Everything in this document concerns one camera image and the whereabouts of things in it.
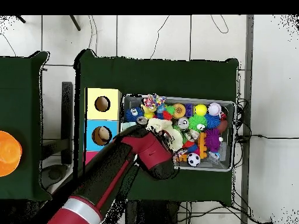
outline yellow block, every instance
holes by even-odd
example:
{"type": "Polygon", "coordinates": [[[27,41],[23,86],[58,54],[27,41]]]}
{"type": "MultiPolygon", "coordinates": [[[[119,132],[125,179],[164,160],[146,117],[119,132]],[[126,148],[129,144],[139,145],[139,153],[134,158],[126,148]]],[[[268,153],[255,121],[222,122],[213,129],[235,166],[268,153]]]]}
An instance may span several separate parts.
{"type": "Polygon", "coordinates": [[[119,120],[121,93],[117,89],[87,89],[87,119],[89,120],[119,120]],[[109,99],[110,107],[107,111],[98,111],[95,101],[98,97],[105,96],[109,99]]]}

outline gray plastic bin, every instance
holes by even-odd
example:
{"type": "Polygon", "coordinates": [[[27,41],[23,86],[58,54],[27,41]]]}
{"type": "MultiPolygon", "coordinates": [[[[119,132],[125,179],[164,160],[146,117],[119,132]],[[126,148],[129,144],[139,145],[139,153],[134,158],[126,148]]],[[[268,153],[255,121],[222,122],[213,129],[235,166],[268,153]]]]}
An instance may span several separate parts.
{"type": "MultiPolygon", "coordinates": [[[[122,110],[123,113],[127,109],[133,107],[139,107],[142,103],[142,98],[147,97],[146,95],[132,95],[126,94],[122,99],[122,110]]],[[[237,119],[237,105],[232,101],[221,101],[221,100],[202,100],[202,99],[190,99],[190,98],[177,98],[177,97],[166,97],[166,104],[172,105],[175,103],[191,103],[193,106],[198,104],[208,105],[210,103],[218,103],[221,105],[222,109],[226,110],[228,128],[221,134],[223,138],[223,145],[225,148],[225,160],[219,163],[212,163],[208,159],[201,159],[200,164],[197,167],[191,167],[187,162],[176,162],[174,163],[175,168],[180,167],[180,169],[188,170],[204,170],[204,171],[217,171],[217,172],[227,172],[233,167],[233,157],[234,157],[234,145],[235,145],[235,135],[236,135],[236,119],[237,119]]]]}

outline soccer ball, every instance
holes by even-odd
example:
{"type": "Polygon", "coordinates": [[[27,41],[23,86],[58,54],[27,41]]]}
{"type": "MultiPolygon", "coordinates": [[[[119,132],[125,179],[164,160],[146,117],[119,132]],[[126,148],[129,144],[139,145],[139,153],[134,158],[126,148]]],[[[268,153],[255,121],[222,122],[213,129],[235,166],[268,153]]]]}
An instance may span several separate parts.
{"type": "Polygon", "coordinates": [[[200,163],[200,157],[198,154],[190,153],[188,154],[187,162],[190,166],[196,167],[200,163]]]}

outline shape sorter box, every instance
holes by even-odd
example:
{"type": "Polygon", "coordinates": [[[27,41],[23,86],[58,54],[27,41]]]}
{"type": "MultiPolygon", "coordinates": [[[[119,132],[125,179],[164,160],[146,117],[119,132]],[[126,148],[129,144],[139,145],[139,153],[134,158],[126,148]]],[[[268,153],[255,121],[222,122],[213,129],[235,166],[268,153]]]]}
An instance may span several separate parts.
{"type": "Polygon", "coordinates": [[[119,133],[118,121],[87,120],[86,151],[100,151],[105,146],[98,145],[92,140],[92,133],[97,127],[106,127],[112,133],[112,138],[119,133]]]}
{"type": "Polygon", "coordinates": [[[86,159],[88,162],[105,146],[98,145],[92,140],[92,133],[97,127],[106,127],[112,138],[119,133],[121,93],[117,89],[87,88],[87,126],[86,126],[86,159]],[[97,100],[108,102],[99,106],[97,100]]]}
{"type": "Polygon", "coordinates": [[[87,88],[87,119],[88,120],[119,120],[121,93],[117,89],[87,88]],[[96,101],[99,97],[108,99],[109,108],[99,111],[96,101]]]}

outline circular hole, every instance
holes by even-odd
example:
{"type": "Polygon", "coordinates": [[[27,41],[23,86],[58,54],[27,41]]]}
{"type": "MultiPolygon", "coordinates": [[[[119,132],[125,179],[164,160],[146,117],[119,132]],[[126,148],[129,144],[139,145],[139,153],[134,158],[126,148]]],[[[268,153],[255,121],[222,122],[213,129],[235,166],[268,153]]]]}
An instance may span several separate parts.
{"type": "Polygon", "coordinates": [[[112,139],[111,130],[108,127],[96,127],[92,132],[92,140],[95,144],[99,146],[106,145],[112,139]]]}
{"type": "Polygon", "coordinates": [[[105,112],[110,108],[110,100],[106,96],[100,96],[95,100],[95,108],[97,111],[105,112]]]}

